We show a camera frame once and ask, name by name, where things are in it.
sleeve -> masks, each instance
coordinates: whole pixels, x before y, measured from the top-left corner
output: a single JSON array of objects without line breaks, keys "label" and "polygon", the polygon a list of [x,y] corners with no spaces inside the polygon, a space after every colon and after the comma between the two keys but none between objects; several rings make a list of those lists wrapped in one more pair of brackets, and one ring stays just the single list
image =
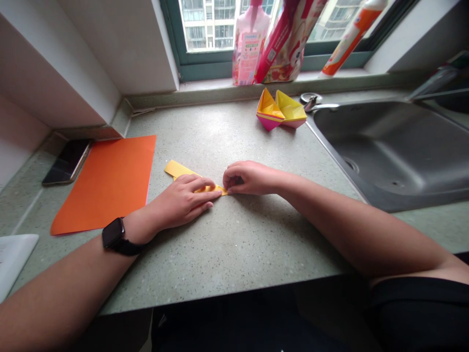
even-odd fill
[{"label": "sleeve", "polygon": [[469,285],[389,279],[371,290],[365,318],[385,351],[469,351]]}]

paper boat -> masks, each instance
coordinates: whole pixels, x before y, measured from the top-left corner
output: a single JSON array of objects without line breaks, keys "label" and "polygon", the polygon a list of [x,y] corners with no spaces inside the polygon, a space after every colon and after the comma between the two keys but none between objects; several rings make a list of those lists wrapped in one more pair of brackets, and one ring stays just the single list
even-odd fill
[{"label": "paper boat", "polygon": [[298,128],[306,122],[306,113],[301,103],[293,100],[280,90],[277,90],[275,94],[275,102],[285,117],[282,125]]},{"label": "paper boat", "polygon": [[267,131],[273,130],[285,120],[267,88],[264,88],[260,96],[256,115]]}]

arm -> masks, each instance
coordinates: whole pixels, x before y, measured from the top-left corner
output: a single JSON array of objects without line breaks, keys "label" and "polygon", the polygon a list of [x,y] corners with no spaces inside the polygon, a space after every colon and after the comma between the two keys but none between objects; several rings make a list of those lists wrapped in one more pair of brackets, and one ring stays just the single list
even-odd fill
[{"label": "arm", "polygon": [[[213,207],[221,192],[194,193],[212,180],[183,175],[154,201],[124,218],[125,238],[145,244]],[[1,351],[49,351],[85,330],[137,256],[103,249],[101,235],[20,288],[0,305]]]},{"label": "arm", "polygon": [[[238,184],[239,177],[243,184]],[[303,177],[239,161],[225,171],[223,184],[231,194],[280,195],[373,283],[394,276],[427,276],[469,284],[469,266],[420,231]]]}]

spray bottle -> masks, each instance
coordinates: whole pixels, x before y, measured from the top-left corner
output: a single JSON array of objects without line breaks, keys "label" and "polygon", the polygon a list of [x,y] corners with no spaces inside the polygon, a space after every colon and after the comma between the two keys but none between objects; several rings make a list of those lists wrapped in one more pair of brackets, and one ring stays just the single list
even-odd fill
[{"label": "spray bottle", "polygon": [[357,47],[373,22],[387,6],[387,0],[368,0],[319,74],[319,78],[332,78]]},{"label": "spray bottle", "polygon": [[251,0],[248,10],[236,20],[233,54],[233,83],[245,86],[254,83],[259,54],[264,46],[270,17],[262,7],[262,0]]}]

smartwatch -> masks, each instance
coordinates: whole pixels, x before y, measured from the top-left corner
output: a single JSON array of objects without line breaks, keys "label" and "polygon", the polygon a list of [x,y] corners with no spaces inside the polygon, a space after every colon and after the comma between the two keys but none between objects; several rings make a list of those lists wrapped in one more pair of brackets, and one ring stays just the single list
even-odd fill
[{"label": "smartwatch", "polygon": [[117,218],[103,229],[103,247],[129,257],[140,254],[147,245],[134,244],[124,239],[126,230],[122,219]]}]

